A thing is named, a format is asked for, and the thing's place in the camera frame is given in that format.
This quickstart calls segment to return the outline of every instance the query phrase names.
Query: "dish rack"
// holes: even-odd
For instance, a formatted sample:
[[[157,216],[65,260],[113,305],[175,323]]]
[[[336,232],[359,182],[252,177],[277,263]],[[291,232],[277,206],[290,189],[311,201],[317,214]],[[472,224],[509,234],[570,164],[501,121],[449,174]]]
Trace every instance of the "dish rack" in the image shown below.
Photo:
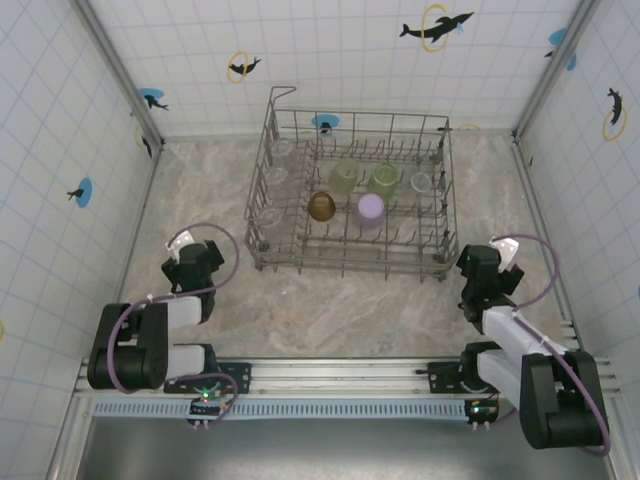
[[[445,116],[320,110],[276,106],[296,87],[273,87],[245,209],[245,244],[258,270],[264,267],[366,271],[411,274],[442,281],[459,254],[449,118]],[[321,123],[323,115],[339,123]],[[273,165],[274,140],[295,142],[297,160],[289,169],[286,195],[268,191],[265,172]],[[356,159],[360,176],[349,195],[334,195],[328,186],[331,169],[341,158]],[[394,199],[386,204],[382,228],[363,230],[354,222],[354,208],[366,192],[376,166],[392,164],[399,176]],[[410,178],[429,174],[428,194],[412,196]],[[317,192],[329,193],[336,204],[327,222],[311,218],[307,207]],[[261,209],[283,212],[284,240],[270,245],[256,218]]]

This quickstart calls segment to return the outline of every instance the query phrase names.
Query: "floor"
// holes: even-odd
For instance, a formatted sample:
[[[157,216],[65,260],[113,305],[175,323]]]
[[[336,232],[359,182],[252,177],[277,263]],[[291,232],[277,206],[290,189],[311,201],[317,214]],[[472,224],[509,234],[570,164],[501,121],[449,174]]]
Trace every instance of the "floor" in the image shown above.
[[[491,235],[534,233],[507,136],[452,135],[460,247]],[[219,223],[242,242],[243,219],[258,139],[169,144],[150,192],[125,281],[123,300],[166,293],[160,270],[164,243],[197,221]],[[231,268],[232,248],[215,240]],[[517,261],[526,275],[514,295],[531,298],[548,282],[542,252],[522,244]],[[216,294],[208,322],[171,333],[174,342],[211,343],[219,356],[357,357],[457,356],[480,338],[457,308],[465,280],[457,269],[439,283],[427,278],[372,273],[265,269],[258,272],[241,246],[237,275]],[[545,334],[561,340],[560,312],[552,296],[525,310]]]
[[[489,432],[425,420],[252,420],[194,432],[184,420],[97,418],[80,479],[605,480],[601,458],[534,450],[514,418]]]

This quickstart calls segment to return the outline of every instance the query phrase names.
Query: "tiled wall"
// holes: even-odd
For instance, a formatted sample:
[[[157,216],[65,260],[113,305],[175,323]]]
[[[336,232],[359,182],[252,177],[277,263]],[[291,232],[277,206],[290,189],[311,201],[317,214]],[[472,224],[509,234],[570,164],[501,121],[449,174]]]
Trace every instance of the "tiled wall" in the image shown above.
[[[0,478],[42,478],[152,163],[68,0],[2,1],[0,92]]]
[[[640,2],[604,0],[577,57],[527,144],[579,331],[613,358],[640,438]]]
[[[453,126],[513,128],[546,68],[552,34],[579,0],[93,0],[167,136],[256,132],[272,85],[293,104],[447,114]],[[438,7],[441,5],[446,13]],[[399,37],[473,15],[436,52]],[[445,36],[429,50],[443,46]],[[260,59],[244,78],[233,59]]]

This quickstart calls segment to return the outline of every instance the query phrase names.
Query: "clear glass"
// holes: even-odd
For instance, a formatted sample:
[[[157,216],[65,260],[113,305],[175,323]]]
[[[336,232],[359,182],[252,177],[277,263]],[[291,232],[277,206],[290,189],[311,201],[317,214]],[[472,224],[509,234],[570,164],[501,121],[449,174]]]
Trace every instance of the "clear glass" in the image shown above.
[[[284,243],[289,243],[293,235],[293,222],[284,215],[282,208],[266,206],[258,212],[255,219],[256,226],[264,236],[265,242],[271,250],[277,249]]]
[[[289,172],[284,168],[267,168],[264,173],[264,183],[267,186],[267,195],[274,202],[286,201],[293,194],[290,188]]]
[[[360,166],[353,158],[342,158],[329,174],[329,189],[337,195],[349,195],[358,184]]]
[[[385,163],[373,171],[367,184],[367,192],[380,195],[380,198],[388,203],[396,194],[397,186],[398,171],[390,163]]]
[[[278,138],[271,143],[271,158],[273,166],[284,168],[289,172],[295,170],[298,163],[298,151],[293,140]]]

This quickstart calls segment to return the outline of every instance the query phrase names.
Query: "purple cable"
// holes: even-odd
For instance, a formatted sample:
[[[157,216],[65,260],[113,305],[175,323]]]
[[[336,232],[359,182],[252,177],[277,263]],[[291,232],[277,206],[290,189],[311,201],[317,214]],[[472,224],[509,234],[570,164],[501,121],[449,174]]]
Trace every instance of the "purple cable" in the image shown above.
[[[551,276],[551,281],[542,292],[540,292],[538,295],[533,297],[531,300],[527,300],[526,302],[516,305],[513,308],[513,312],[514,312],[513,320],[520,326],[520,328],[522,328],[525,332],[527,332],[533,338],[538,340],[540,344],[543,345],[549,351],[549,353],[551,353],[553,358],[556,359],[556,361],[560,364],[560,366],[567,372],[567,374],[569,375],[569,378],[571,378],[573,383],[575,383],[576,387],[578,388],[578,390],[584,397],[585,401],[587,402],[587,405],[593,412],[593,415],[596,417],[596,422],[598,423],[598,427],[600,427],[600,432],[602,433],[602,445],[603,445],[602,450],[590,450],[588,448],[582,448],[582,450],[585,453],[595,457],[606,457],[607,455],[609,455],[609,452],[611,451],[611,436],[609,435],[609,429],[607,428],[607,424],[604,421],[602,412],[600,412],[600,409],[596,405],[596,402],[593,400],[593,397],[591,396],[587,388],[584,386],[584,383],[582,383],[580,378],[578,378],[578,376],[575,374],[571,366],[566,362],[564,358],[562,358],[560,353],[555,348],[553,348],[549,344],[549,342],[547,342],[545,337],[543,337],[538,332],[536,332],[535,329],[530,327],[524,319],[519,317],[520,315],[519,310],[523,309],[524,307],[533,305],[534,303],[542,299],[545,295],[547,295],[553,288],[553,285],[555,284],[556,280],[560,276],[560,257],[558,256],[558,252],[556,252],[553,246],[546,240],[536,235],[531,235],[528,233],[513,233],[510,235],[502,235],[501,237],[494,238],[493,241],[504,240],[506,238],[525,238],[528,240],[535,240],[536,242],[541,243],[542,245],[547,247],[549,249],[549,252],[551,253],[551,257],[553,258],[553,275]],[[497,422],[502,423],[507,418],[510,418],[515,412],[516,412],[516,409],[514,408],[511,412],[506,414]]]
[[[540,237],[537,237],[536,235],[531,235],[529,233],[514,233],[512,235],[502,235],[501,237],[494,238],[493,241],[497,242],[500,240],[505,240],[507,238],[526,238],[527,240],[535,240],[536,242],[541,243],[542,245],[547,247],[549,249],[549,252],[551,252],[551,256],[553,257],[553,265],[554,265],[553,275],[551,275],[551,280],[549,281],[549,284],[544,288],[542,292],[540,292],[538,295],[533,297],[531,300],[527,300],[526,302],[522,302],[521,304],[516,305],[513,308],[513,311],[517,312],[518,310],[522,310],[523,308],[538,302],[551,291],[551,289],[553,288],[553,285],[556,283],[556,280],[560,276],[560,259],[558,257],[558,253],[555,251],[555,249],[553,248],[553,246],[551,246],[549,242],[547,242],[546,240]]]
[[[178,378],[179,381],[188,381],[188,380],[205,380],[207,378],[220,378],[222,380],[226,380],[233,387],[233,398],[227,403],[227,408],[224,410],[220,410],[218,416],[209,422],[210,426],[215,425],[216,423],[220,423],[224,417],[227,416],[231,407],[233,407],[238,400],[238,384],[235,379],[231,375],[227,375],[226,373],[201,373],[199,375],[187,375],[185,377]]]
[[[137,302],[132,303],[124,312],[122,312],[122,315],[120,315],[115,325],[113,326],[113,330],[111,330],[111,335],[109,336],[109,343],[107,344],[107,370],[109,372],[109,379],[111,380],[111,383],[113,383],[113,386],[117,390],[121,391],[122,393],[131,394],[131,393],[134,393],[135,390],[126,389],[124,385],[122,385],[120,380],[118,380],[118,376],[116,374],[116,369],[114,366],[113,351],[116,347],[116,339],[118,338],[118,332],[120,331],[120,328],[122,327],[122,324],[124,323],[124,321],[129,317],[129,315],[131,315],[131,312],[133,312],[135,309],[143,305],[147,305],[152,302],[164,302],[166,300],[171,300],[173,298],[180,298],[180,297],[187,297],[187,296],[190,297],[190,296],[200,295],[203,293],[213,292],[219,289],[220,287],[224,287],[227,283],[229,283],[233,278],[233,276],[238,271],[238,267],[240,266],[240,248],[238,247],[238,242],[236,242],[236,239],[233,238],[233,235],[231,235],[227,230],[222,228],[220,225],[216,225],[214,223],[209,223],[209,222],[194,223],[193,225],[189,225],[188,227],[183,228],[182,230],[177,232],[175,235],[173,235],[173,237],[171,237],[171,239],[169,240],[169,243],[167,244],[167,246],[171,247],[171,244],[173,244],[173,241],[176,238],[178,238],[178,236],[180,236],[180,234],[182,234],[183,232],[186,232],[187,230],[191,230],[192,228],[197,228],[197,227],[215,228],[216,230],[224,233],[226,237],[229,240],[231,240],[231,243],[233,244],[233,249],[236,254],[236,258],[235,258],[236,261],[233,264],[233,268],[231,269],[231,272],[229,273],[229,275],[227,275],[227,277],[224,280],[218,283],[218,285],[214,285],[208,288],[202,288],[200,290],[195,290],[193,292],[183,292],[175,295],[161,295],[159,297],[153,298],[152,300],[149,300],[149,299],[138,300]],[[236,392],[237,392],[237,388],[236,388],[237,386],[235,385],[235,382],[233,382],[233,385],[234,385],[234,398],[235,398]]]

